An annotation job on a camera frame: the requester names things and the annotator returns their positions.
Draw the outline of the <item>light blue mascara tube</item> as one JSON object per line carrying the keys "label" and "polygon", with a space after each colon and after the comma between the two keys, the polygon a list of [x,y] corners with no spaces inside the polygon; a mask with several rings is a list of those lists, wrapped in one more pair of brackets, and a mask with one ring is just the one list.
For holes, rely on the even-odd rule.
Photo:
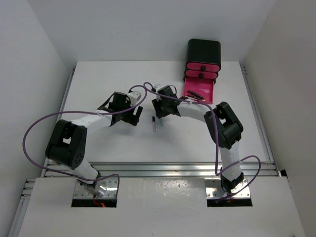
{"label": "light blue mascara tube", "polygon": [[164,123],[163,123],[163,119],[162,118],[159,119],[159,123],[160,123],[161,127],[164,127]]}

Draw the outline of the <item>pink bottom drawer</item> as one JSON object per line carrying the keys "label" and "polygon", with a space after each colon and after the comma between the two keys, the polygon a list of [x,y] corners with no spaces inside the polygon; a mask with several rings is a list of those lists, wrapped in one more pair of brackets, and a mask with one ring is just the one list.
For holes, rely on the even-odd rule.
{"label": "pink bottom drawer", "polygon": [[207,100],[207,104],[213,104],[214,84],[215,79],[199,79],[186,77],[184,79],[183,96],[187,95],[187,90],[194,91],[204,97]]}

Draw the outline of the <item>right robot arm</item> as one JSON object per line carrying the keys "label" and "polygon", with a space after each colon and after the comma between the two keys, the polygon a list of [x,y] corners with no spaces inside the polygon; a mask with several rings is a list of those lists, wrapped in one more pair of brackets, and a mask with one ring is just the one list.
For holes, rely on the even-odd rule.
{"label": "right robot arm", "polygon": [[168,115],[188,117],[206,124],[209,134],[215,143],[215,162],[222,161],[222,168],[215,168],[220,176],[221,188],[226,193],[243,181],[244,174],[240,167],[239,141],[243,126],[230,105],[226,102],[215,108],[189,97],[178,98],[169,85],[155,86],[152,92],[156,99],[152,100],[156,116],[160,119]]}

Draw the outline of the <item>black gold mascara tube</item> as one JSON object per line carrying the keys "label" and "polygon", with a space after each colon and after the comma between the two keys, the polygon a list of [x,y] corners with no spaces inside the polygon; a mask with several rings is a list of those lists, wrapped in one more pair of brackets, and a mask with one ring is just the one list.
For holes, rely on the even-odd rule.
{"label": "black gold mascara tube", "polygon": [[200,95],[200,94],[198,94],[198,93],[196,93],[196,92],[194,92],[194,91],[187,90],[187,94],[194,95],[194,96],[198,97],[199,100],[204,100],[204,97],[203,97],[202,95]]}

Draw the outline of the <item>pink drawer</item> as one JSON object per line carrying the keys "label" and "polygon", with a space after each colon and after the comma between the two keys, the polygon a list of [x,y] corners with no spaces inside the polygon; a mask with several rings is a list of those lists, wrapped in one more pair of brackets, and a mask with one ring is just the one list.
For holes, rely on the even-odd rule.
{"label": "pink drawer", "polygon": [[213,104],[214,84],[215,79],[199,79],[186,77],[184,79],[183,96],[187,95],[187,90],[194,91],[204,97],[207,100],[207,104]]}
{"label": "pink drawer", "polygon": [[216,64],[204,64],[204,63],[197,63],[197,62],[189,62],[186,64],[186,68],[188,70],[193,71],[201,71],[201,72],[218,72],[221,70],[221,67]]}
{"label": "pink drawer", "polygon": [[207,71],[194,71],[187,70],[185,71],[185,75],[191,78],[199,78],[199,79],[216,79],[218,77],[218,73],[216,72],[207,72]]}

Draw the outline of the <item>clear lip gloss tube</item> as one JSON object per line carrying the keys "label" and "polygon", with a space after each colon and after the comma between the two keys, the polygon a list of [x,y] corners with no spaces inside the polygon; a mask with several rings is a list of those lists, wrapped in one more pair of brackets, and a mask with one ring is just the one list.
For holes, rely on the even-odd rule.
{"label": "clear lip gloss tube", "polygon": [[153,132],[156,132],[157,129],[156,129],[156,118],[155,118],[155,116],[152,116],[152,126],[153,126]]}

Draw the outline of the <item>pink top drawer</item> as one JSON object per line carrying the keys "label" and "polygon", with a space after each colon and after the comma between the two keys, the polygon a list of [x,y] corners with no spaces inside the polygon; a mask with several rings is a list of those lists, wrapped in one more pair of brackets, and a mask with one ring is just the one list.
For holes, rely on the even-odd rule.
{"label": "pink top drawer", "polygon": [[221,67],[216,64],[204,64],[204,63],[197,63],[197,62],[189,62],[186,64],[186,68],[188,70],[193,71],[201,71],[201,72],[218,72],[221,70]]}

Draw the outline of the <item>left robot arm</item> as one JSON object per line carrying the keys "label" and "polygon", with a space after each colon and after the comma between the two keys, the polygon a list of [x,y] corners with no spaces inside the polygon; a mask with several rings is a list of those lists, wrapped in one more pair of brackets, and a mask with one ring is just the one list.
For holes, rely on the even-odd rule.
{"label": "left robot arm", "polygon": [[99,172],[84,158],[87,137],[119,121],[136,126],[143,108],[135,110],[141,93],[114,92],[92,115],[67,121],[57,121],[45,150],[45,156],[66,166],[72,174],[88,185],[94,186]]}

